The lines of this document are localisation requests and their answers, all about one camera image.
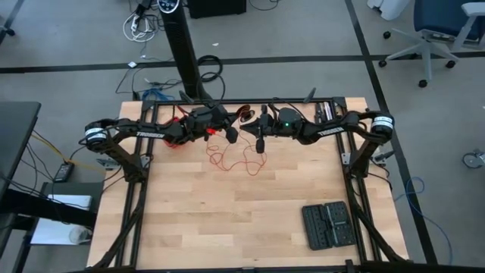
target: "butcher block table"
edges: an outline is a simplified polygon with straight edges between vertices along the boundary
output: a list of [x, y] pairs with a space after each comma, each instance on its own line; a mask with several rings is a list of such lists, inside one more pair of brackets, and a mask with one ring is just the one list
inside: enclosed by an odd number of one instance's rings
[[[363, 98], [346, 98], [346, 103], [350, 111], [367, 108]], [[141, 105], [124, 102], [120, 118], [139, 119]], [[225, 106], [228, 111], [236, 111], [241, 105]], [[189, 110], [195, 106], [183, 107]], [[296, 107], [313, 120], [314, 104]], [[260, 108], [252, 105], [257, 116]], [[159, 108], [158, 123], [171, 117], [172, 106]], [[241, 132], [238, 142], [224, 154], [224, 167], [245, 161], [243, 152], [253, 163], [239, 163], [230, 171], [221, 170], [209, 158], [210, 154], [224, 151], [228, 143], [223, 137], [212, 136], [208, 144], [196, 140], [176, 149], [155, 140], [136, 268], [327, 266], [344, 265], [346, 259], [358, 264], [356, 246], [310, 250], [302, 220], [302, 207], [306, 205], [336, 201], [348, 205], [336, 137], [321, 138], [310, 146], [290, 138], [268, 137], [266, 155], [245, 150], [249, 144], [244, 139], [255, 144], [252, 135]], [[355, 141], [357, 147], [363, 143], [357, 135]], [[136, 138], [130, 138], [121, 145], [133, 152], [135, 142]], [[254, 175], [265, 158], [266, 163]], [[218, 159], [220, 156], [214, 155], [213, 161]], [[370, 172], [385, 176], [374, 165]], [[121, 176], [122, 172], [106, 181], [105, 187]], [[389, 185], [372, 176], [365, 178], [365, 185], [376, 228], [399, 255], [407, 257]], [[88, 265], [97, 263], [118, 235], [127, 188], [128, 183], [122, 180], [103, 193]], [[361, 226], [365, 249], [372, 259], [368, 233]], [[126, 243], [125, 265], [132, 240], [133, 231]]]

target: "gray floor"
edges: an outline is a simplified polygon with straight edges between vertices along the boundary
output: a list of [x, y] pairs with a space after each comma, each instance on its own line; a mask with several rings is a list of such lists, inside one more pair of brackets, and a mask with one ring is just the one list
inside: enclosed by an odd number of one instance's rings
[[[0, 14], [7, 17], [17, 0], [0, 2]], [[253, 0], [265, 5], [265, 0]], [[408, 46], [394, 36], [382, 39], [391, 27], [413, 31], [412, 8], [392, 22], [382, 20], [365, 5], [353, 0], [355, 11], [372, 55], [389, 54]], [[12, 28], [15, 37], [5, 37], [0, 46], [0, 67], [30, 67], [72, 64], [110, 64], [142, 61], [142, 45], [127, 41], [121, 24], [130, 14], [127, 0], [24, 0]], [[285, 0], [273, 11], [248, 7], [240, 16], [189, 20], [197, 55], [220, 58], [254, 58], [300, 55], [360, 55], [349, 12], [343, 0]], [[171, 51], [164, 33], [148, 44], [147, 55], [169, 59]], [[454, 265], [485, 266], [485, 235], [481, 217], [485, 209], [482, 193], [483, 170], [468, 170], [461, 156], [483, 147], [481, 115], [485, 111], [482, 58], [462, 59], [452, 71], [444, 60], [433, 60], [434, 80], [426, 89], [421, 61], [393, 61], [385, 69], [374, 63], [412, 176], [426, 181], [419, 196], [423, 212], [449, 235]], [[209, 71], [215, 67], [203, 67]], [[42, 103], [36, 129], [63, 153], [77, 148], [83, 127], [99, 118], [115, 118], [129, 94], [115, 95], [114, 89], [125, 70], [0, 74], [0, 100]], [[365, 97], [378, 108], [376, 96], [363, 61], [295, 62], [284, 64], [239, 64], [224, 67], [227, 98], [305, 96], [317, 87], [318, 96]], [[146, 87], [143, 78], [163, 81], [178, 77], [174, 68], [151, 68], [136, 77], [136, 88]], [[130, 90], [127, 80], [120, 90]], [[219, 83], [208, 84], [213, 96]], [[33, 148], [45, 159], [50, 172], [61, 160], [35, 140]], [[77, 160], [94, 164], [95, 154], [80, 152]], [[390, 164], [394, 195], [403, 193], [395, 162]], [[20, 165], [15, 179], [33, 186], [33, 171]], [[72, 181], [96, 182], [102, 175], [77, 168]], [[396, 203], [399, 220], [411, 258], [424, 256], [408, 204]], [[428, 223], [428, 230], [440, 263], [448, 262], [446, 241]], [[9, 272], [23, 233], [14, 232], [0, 271]], [[87, 246], [35, 246], [25, 272], [63, 272], [86, 265]]]

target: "black metal frame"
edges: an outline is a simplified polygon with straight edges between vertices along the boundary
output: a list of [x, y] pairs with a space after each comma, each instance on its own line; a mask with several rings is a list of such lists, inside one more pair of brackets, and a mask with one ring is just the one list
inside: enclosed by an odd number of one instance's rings
[[[302, 99], [281, 99], [282, 101], [284, 100], [285, 102], [290, 102], [290, 103], [301, 103]], [[233, 104], [268, 104], [270, 102], [274, 102], [273, 99], [225, 99], [223, 100], [223, 104], [225, 105], [233, 105]], [[319, 98], [319, 99], [312, 99], [310, 102], [313, 103], [322, 103], [322, 102], [327, 102], [329, 103], [332, 114], [335, 116], [336, 113], [336, 108], [335, 105], [338, 105], [342, 107], [343, 111], [346, 111], [346, 106], [345, 106], [345, 98], [343, 97], [335, 97], [335, 98]], [[157, 120], [158, 116], [158, 108], [160, 106], [168, 106], [168, 105], [173, 105], [174, 103], [177, 103], [178, 105], [188, 105], [189, 103], [184, 102], [184, 101], [176, 101], [176, 102], [153, 102], [153, 101], [144, 101], [142, 103], [142, 113], [140, 116], [140, 120], [144, 121], [146, 120], [148, 110], [152, 110], [152, 122], [155, 122]], [[349, 137], [349, 145], [351, 147], [351, 150], [355, 150], [355, 141], [353, 139], [353, 135], [350, 133], [349, 134], [351, 137]], [[336, 135], [337, 138], [337, 145], [339, 148], [339, 156], [340, 154], [345, 152], [345, 147], [343, 145], [343, 139], [341, 134]], [[150, 139], [147, 150], [146, 150], [146, 155], [152, 155], [153, 152], [153, 146], [154, 146], [154, 140]], [[141, 147], [142, 147], [142, 139], [137, 139], [136, 141], [136, 148], [135, 148], [135, 154], [138, 156], [141, 156]], [[354, 195], [354, 192], [352, 190], [352, 178], [346, 173], [345, 171], [345, 165], [342, 165], [342, 170], [344, 174], [344, 180], [346, 183], [346, 191], [347, 191], [347, 196], [348, 198], [350, 195]], [[362, 204], [367, 204], [364, 205], [363, 211], [367, 216], [370, 216], [369, 220], [372, 223], [371, 219], [371, 212], [370, 212], [370, 206], [368, 205], [368, 196], [367, 192], [365, 191], [365, 186], [363, 183], [363, 180], [360, 179], [358, 180], [359, 184], [359, 189], [361, 191], [361, 202]], [[124, 214], [123, 214], [123, 223], [121, 225], [121, 228], [126, 225], [128, 218], [131, 215], [131, 208], [133, 204], [133, 194], [134, 194], [134, 188], [135, 184], [130, 184], [128, 186], [128, 191], [127, 191], [127, 200], [125, 202], [125, 207], [124, 207]], [[146, 191], [148, 188], [148, 182], [142, 183], [140, 191], [139, 191], [139, 198], [142, 200], [142, 207], [145, 205], [145, 200], [146, 200]], [[352, 222], [354, 223], [354, 229], [355, 229], [355, 236], [356, 236], [356, 247], [358, 250], [358, 256], [361, 260], [361, 262], [368, 261], [368, 258], [365, 253], [365, 245], [363, 241], [363, 236], [361, 232], [361, 226], [358, 220], [358, 217], [355, 213], [355, 210], [353, 207], [350, 208], [351, 215], [352, 215]], [[137, 256], [138, 256], [138, 249], [139, 249], [139, 241], [140, 241], [140, 235], [141, 235], [141, 230], [142, 230], [142, 216], [139, 217], [138, 221], [136, 222], [135, 226], [135, 231], [133, 235], [133, 243], [132, 243], [132, 248], [131, 248], [131, 255], [130, 255], [130, 265], [131, 267], [136, 267], [136, 262], [137, 262]], [[371, 239], [372, 243], [372, 249], [373, 249], [373, 255], [374, 257], [377, 257], [377, 261], [380, 261], [380, 251], [374, 242], [373, 239]], [[120, 267], [122, 266], [122, 261], [124, 257], [124, 249], [125, 246], [123, 246], [118, 250], [117, 256], [116, 256], [116, 262], [115, 266]], [[338, 271], [348, 271], [349, 269], [349, 261], [347, 261], [347, 266], [345, 265], [337, 265], [337, 266], [319, 266], [319, 267], [281, 267], [281, 268], [258, 268], [258, 272], [338, 272]], [[247, 271], [251, 272], [251, 270], [248, 271], [248, 269], [242, 270], [241, 268], [214, 268], [214, 269], [187, 269], [187, 270], [167, 270], [167, 269], [160, 269], [160, 270], [148, 270], [148, 271], [141, 271], [141, 272], [241, 272], [241, 271]]]

